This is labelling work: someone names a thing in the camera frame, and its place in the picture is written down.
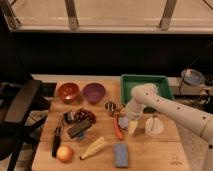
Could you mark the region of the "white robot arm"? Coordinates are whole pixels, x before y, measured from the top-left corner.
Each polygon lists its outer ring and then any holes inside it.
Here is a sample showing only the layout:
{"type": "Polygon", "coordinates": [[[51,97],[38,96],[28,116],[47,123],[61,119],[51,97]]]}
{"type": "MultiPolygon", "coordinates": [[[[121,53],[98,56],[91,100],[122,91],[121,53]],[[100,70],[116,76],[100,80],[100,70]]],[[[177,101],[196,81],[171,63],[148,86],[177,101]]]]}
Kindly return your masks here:
{"type": "Polygon", "coordinates": [[[124,107],[130,119],[140,119],[145,106],[151,107],[192,131],[208,143],[202,171],[213,171],[213,114],[166,99],[158,95],[152,83],[136,85],[124,107]]]}

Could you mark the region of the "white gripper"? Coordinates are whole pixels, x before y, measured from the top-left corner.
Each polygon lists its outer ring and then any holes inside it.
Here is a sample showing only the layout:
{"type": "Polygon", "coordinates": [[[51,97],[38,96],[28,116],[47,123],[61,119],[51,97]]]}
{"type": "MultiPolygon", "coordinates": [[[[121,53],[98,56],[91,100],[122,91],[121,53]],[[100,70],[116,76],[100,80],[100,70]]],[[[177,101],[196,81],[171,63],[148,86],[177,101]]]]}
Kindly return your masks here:
{"type": "MultiPolygon", "coordinates": [[[[119,112],[121,116],[127,115],[130,119],[140,119],[142,117],[144,105],[137,103],[134,99],[131,99],[125,108],[122,108],[119,112]]],[[[133,135],[138,126],[137,120],[130,120],[128,126],[128,134],[133,135]]]]}

